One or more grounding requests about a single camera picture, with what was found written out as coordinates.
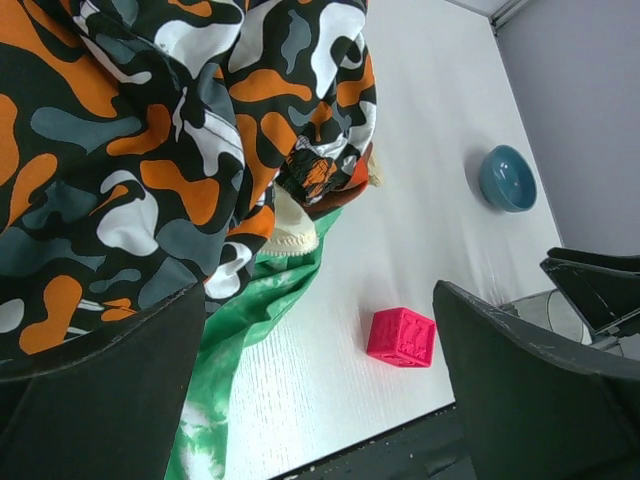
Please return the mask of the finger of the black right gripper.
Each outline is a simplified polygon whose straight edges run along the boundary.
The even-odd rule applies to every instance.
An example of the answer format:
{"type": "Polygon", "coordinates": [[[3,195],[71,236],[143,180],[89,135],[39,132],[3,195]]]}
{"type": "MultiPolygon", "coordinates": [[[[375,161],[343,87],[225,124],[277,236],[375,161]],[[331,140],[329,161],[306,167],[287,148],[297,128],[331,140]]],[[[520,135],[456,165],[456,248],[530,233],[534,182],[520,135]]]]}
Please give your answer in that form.
{"type": "Polygon", "coordinates": [[[553,248],[540,264],[554,285],[551,331],[620,356],[639,354],[639,257],[553,248]]]}

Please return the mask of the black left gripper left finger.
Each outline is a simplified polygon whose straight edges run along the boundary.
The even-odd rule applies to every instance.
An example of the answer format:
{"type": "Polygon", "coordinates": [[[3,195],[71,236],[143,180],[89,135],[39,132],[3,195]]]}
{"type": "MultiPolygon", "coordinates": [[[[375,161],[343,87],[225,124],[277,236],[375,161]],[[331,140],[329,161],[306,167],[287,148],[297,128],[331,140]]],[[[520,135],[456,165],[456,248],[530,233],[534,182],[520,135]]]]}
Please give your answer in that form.
{"type": "Polygon", "coordinates": [[[2,363],[2,478],[163,478],[204,323],[204,289],[193,285],[2,363]]]}

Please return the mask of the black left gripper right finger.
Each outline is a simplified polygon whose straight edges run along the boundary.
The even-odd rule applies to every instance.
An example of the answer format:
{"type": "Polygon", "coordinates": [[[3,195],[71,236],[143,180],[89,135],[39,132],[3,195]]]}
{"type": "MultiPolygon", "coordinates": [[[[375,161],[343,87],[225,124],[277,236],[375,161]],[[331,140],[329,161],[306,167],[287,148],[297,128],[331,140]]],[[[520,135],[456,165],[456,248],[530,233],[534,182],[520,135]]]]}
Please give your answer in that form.
{"type": "Polygon", "coordinates": [[[438,281],[433,310],[479,479],[636,479],[639,363],[438,281]]]}

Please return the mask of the cream white cloth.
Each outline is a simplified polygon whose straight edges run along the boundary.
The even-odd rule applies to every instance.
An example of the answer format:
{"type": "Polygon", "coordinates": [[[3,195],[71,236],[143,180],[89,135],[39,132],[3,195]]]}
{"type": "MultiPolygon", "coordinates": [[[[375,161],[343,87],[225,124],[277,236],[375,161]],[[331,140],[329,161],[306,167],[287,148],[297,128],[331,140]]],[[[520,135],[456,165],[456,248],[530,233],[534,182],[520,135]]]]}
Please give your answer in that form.
{"type": "MultiPolygon", "coordinates": [[[[368,186],[379,187],[382,183],[382,170],[376,163],[372,151],[369,160],[368,186]]],[[[275,228],[260,253],[280,257],[301,256],[316,250],[320,243],[320,233],[318,227],[314,224],[314,220],[318,220],[338,209],[336,208],[319,216],[309,215],[304,210],[304,206],[300,205],[279,186],[275,187],[274,206],[275,228]]]]}

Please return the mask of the orange grey camouflage cloth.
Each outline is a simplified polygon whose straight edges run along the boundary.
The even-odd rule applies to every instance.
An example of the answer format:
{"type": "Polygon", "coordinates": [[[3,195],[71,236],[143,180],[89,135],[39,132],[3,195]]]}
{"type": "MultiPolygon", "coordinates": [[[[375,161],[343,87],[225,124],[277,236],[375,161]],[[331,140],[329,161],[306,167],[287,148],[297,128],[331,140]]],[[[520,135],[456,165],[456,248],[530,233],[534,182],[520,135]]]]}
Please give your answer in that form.
{"type": "Polygon", "coordinates": [[[364,1],[5,1],[1,359],[195,283],[237,296],[275,187],[344,187],[376,122],[364,1]]]}

